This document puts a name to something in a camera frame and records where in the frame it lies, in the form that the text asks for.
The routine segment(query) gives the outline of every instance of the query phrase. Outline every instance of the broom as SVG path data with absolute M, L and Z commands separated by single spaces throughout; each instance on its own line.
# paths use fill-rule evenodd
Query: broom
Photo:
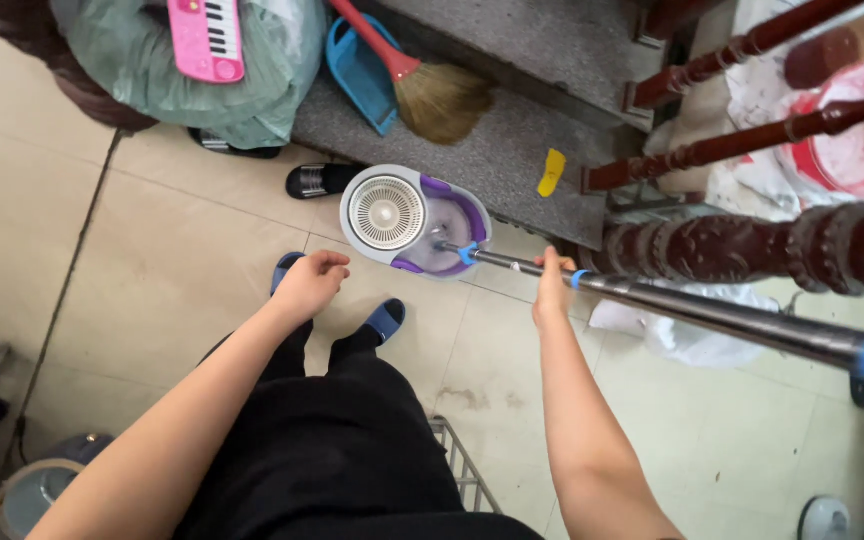
M 493 105 L 494 82 L 455 65 L 405 55 L 350 0 L 329 1 L 389 70 L 399 116 L 412 133 L 436 144 L 455 144 L 469 136 Z

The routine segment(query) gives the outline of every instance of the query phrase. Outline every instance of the black slipper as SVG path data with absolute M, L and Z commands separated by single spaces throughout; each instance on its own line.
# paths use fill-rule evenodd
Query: black slipper
M 277 158 L 279 154 L 282 153 L 282 147 L 279 146 L 242 150 L 241 148 L 235 148 L 233 145 L 222 139 L 222 137 L 208 129 L 186 129 L 189 132 L 189 137 L 192 138 L 192 141 L 196 141 L 196 144 L 198 144 L 198 146 L 204 148 L 205 150 L 218 152 L 219 154 L 238 156 L 240 158 L 256 158 L 257 160 L 271 160 L 273 158 Z
M 337 163 L 297 166 L 292 169 L 288 178 L 285 178 L 285 192 L 299 201 L 342 193 L 349 187 L 355 175 L 367 168 L 365 165 Z

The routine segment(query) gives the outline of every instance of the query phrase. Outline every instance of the stainless steel mop pole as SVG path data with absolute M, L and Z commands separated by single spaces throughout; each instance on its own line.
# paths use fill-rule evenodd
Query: stainless steel mop pole
M 479 250 L 474 245 L 460 248 L 438 244 L 436 247 L 459 254 L 467 264 L 480 262 L 533 276 L 543 274 L 541 266 L 528 260 Z M 572 289 L 584 289 L 632 308 L 840 367 L 864 378 L 863 330 L 695 296 L 639 283 L 628 277 L 600 276 L 584 270 L 563 270 L 561 277 Z

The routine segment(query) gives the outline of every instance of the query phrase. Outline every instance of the stair step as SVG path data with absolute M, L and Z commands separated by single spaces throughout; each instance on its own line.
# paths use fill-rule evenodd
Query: stair step
M 620 111 L 625 84 L 662 69 L 663 52 L 633 41 L 622 0 L 356 0 L 397 38 L 486 73 L 508 89 L 600 128 L 642 131 Z
M 579 195 L 579 168 L 642 148 L 636 129 L 594 129 L 505 88 L 495 91 L 495 107 L 455 146 L 432 144 L 402 122 L 382 137 L 326 68 L 298 109 L 293 140 L 366 165 L 410 167 L 469 190 L 496 217 L 593 250 L 601 247 L 605 201 Z M 549 148 L 565 154 L 567 164 L 556 191 L 542 198 L 536 189 Z

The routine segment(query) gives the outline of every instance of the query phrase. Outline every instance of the toy keyboard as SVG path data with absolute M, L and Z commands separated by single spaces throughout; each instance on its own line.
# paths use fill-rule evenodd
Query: toy keyboard
M 207 83 L 241 81 L 242 34 L 235 0 L 168 0 L 175 67 Z

